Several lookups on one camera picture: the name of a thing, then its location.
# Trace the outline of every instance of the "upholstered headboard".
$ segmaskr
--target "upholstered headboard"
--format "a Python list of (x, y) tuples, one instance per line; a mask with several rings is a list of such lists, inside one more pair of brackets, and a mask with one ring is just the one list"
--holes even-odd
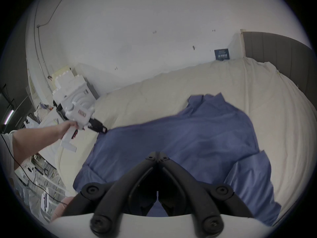
[(317, 62), (309, 47), (278, 34), (241, 31), (241, 35), (246, 57), (271, 62), (317, 109)]

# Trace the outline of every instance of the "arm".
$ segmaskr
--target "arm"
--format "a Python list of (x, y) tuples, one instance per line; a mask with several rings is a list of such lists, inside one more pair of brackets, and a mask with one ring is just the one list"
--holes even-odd
[[(59, 125), (40, 129), (20, 129), (13, 133), (12, 145), (15, 160), (21, 163), (30, 156), (33, 156), (43, 148), (62, 139), (70, 126), (78, 129), (77, 122), (65, 121)], [(14, 162), (14, 169), (19, 165)]]

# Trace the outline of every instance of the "white duvet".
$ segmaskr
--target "white duvet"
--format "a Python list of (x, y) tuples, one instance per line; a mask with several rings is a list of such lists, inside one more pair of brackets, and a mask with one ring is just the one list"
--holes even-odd
[[(275, 201), (282, 216), (303, 192), (316, 163), (317, 112), (305, 95), (271, 63), (251, 58), (213, 61), (157, 75), (100, 97), (94, 117), (108, 128), (144, 123), (178, 113), (190, 95), (222, 93), (253, 122), (260, 150), (272, 167)], [(60, 148), (55, 165), (71, 194), (73, 181), (97, 133), (80, 131)]]

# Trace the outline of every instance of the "screw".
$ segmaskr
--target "screw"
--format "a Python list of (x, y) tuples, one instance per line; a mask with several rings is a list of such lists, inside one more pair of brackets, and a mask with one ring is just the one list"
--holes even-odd
[(93, 216), (90, 228), (97, 233), (107, 233), (111, 229), (111, 221), (104, 216)]
[(216, 192), (222, 196), (228, 193), (228, 189), (226, 187), (220, 186), (216, 189)]
[(87, 188), (86, 191), (87, 191), (88, 194), (92, 195), (92, 194), (97, 193), (99, 191), (99, 189), (96, 186), (90, 186), (90, 187)]
[(218, 217), (210, 217), (204, 221), (204, 230), (208, 233), (219, 233), (223, 229), (223, 225), (220, 223)]

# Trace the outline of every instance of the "white wall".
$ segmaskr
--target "white wall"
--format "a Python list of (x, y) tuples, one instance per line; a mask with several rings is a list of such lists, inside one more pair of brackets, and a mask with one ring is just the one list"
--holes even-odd
[[(35, 25), (47, 22), (59, 1), (41, 0)], [(231, 58), (241, 57), (240, 29), (280, 34), (310, 46), (282, 0), (63, 0), (40, 28), (40, 40), (50, 74), (69, 65), (102, 95), (164, 71), (212, 61), (215, 49), (229, 48)], [(34, 42), (31, 32), (27, 43)], [(36, 63), (30, 52), (28, 64), (38, 71)]]

